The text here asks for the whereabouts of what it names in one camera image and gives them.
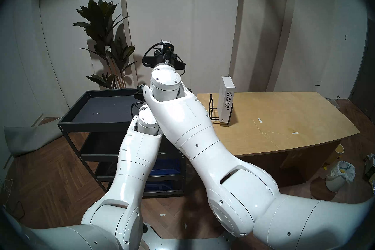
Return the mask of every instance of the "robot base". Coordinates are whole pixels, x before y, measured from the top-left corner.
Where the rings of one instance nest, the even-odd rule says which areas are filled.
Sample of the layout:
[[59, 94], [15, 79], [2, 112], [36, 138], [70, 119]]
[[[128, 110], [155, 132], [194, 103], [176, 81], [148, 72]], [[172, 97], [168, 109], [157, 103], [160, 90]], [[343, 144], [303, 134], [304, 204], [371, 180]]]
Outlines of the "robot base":
[[146, 233], [143, 233], [142, 239], [152, 250], [229, 250], [232, 242], [236, 239], [235, 236], [229, 234], [227, 231], [224, 231], [221, 236], [211, 239], [162, 239], [149, 224], [145, 223], [145, 225], [147, 226], [148, 230]]

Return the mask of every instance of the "trash bin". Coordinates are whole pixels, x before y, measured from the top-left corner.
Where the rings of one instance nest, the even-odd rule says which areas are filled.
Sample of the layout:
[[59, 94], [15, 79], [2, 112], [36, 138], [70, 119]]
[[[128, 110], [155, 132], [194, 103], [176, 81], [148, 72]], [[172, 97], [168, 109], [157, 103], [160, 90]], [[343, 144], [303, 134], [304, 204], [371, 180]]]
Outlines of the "trash bin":
[[337, 192], [344, 184], [352, 183], [356, 175], [352, 164], [340, 160], [331, 168], [331, 173], [327, 175], [325, 185], [331, 192]]

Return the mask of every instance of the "black metal cart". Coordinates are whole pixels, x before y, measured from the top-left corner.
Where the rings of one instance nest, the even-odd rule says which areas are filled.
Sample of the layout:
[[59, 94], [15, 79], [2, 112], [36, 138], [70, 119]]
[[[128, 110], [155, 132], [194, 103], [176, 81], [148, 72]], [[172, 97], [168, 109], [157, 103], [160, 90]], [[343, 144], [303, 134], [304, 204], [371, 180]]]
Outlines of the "black metal cart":
[[[105, 192], [110, 189], [116, 173], [119, 149], [132, 120], [131, 106], [139, 102], [134, 98], [135, 92], [136, 89], [87, 91], [58, 123], [77, 157]], [[138, 114], [135, 106], [133, 113]], [[70, 132], [90, 132], [80, 151], [70, 139]], [[99, 162], [95, 172], [87, 161]], [[143, 197], [182, 196], [185, 166], [185, 156], [163, 136]], [[107, 188], [102, 181], [109, 182]]]

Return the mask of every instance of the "black cable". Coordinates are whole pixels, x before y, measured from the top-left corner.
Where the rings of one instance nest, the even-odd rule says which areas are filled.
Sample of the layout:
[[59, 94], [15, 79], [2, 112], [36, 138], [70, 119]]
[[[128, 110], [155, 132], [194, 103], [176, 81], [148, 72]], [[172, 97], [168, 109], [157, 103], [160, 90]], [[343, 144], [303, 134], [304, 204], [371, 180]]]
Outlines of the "black cable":
[[[20, 217], [20, 218], [18, 218], [18, 217], [16, 217], [13, 213], [16, 211], [16, 209], [17, 209], [17, 205], [18, 205], [18, 203], [20, 203], [20, 205], [21, 205], [21, 209], [22, 209], [22, 211], [23, 211], [23, 215]], [[19, 200], [17, 203], [16, 203], [16, 205], [14, 206], [14, 210], [10, 213], [10, 212], [8, 212], [13, 218], [15, 218], [18, 222], [20, 222], [21, 221], [21, 219], [25, 216], [25, 210], [24, 210], [24, 208], [23, 208], [23, 206], [22, 206], [22, 203], [21, 203], [21, 201]]]
[[132, 118], [134, 118], [134, 115], [133, 115], [133, 107], [136, 106], [136, 105], [142, 104], [142, 103], [144, 103], [144, 101], [137, 101], [137, 102], [133, 103], [133, 104], [130, 106], [130, 114], [132, 115]]
[[172, 52], [175, 56], [177, 56], [180, 60], [181, 60], [181, 62], [183, 63], [183, 64], [185, 64], [184, 65], [184, 72], [182, 73], [182, 74], [180, 74], [180, 76], [182, 76], [184, 73], [185, 73], [185, 71], [186, 71], [186, 63], [184, 63], [183, 61], [182, 61], [182, 59], [181, 59], [181, 57], [179, 57], [176, 53], [174, 53], [174, 52]]
[[142, 64], [143, 64], [144, 66], [147, 66], [147, 65], [145, 64], [145, 62], [144, 62], [144, 58], [147, 57], [147, 54], [151, 51], [151, 49], [153, 49], [154, 47], [156, 47], [156, 46], [158, 46], [158, 45], [162, 45], [162, 46], [163, 46], [163, 49], [162, 49], [161, 53], [164, 53], [164, 52], [165, 52], [165, 51], [163, 51], [165, 46], [168, 46], [169, 49], [170, 49], [170, 51], [171, 51], [172, 53], [173, 53], [173, 51], [174, 51], [174, 46], [173, 46], [173, 44], [170, 44], [170, 43], [164, 43], [164, 42], [156, 43], [156, 44], [154, 44], [153, 46], [151, 46], [151, 47], [146, 51], [146, 53], [144, 54], [144, 56], [142, 57]]

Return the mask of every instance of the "plastic bag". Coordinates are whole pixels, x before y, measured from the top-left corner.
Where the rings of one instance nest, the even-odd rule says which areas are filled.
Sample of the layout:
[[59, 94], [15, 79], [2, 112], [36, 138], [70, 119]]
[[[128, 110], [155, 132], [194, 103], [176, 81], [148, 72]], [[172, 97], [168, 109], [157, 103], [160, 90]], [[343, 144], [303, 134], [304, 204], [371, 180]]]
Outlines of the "plastic bag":
[[331, 168], [331, 173], [327, 175], [327, 180], [332, 180], [339, 175], [342, 175], [347, 183], [352, 183], [356, 176], [354, 166], [346, 161], [340, 160]]

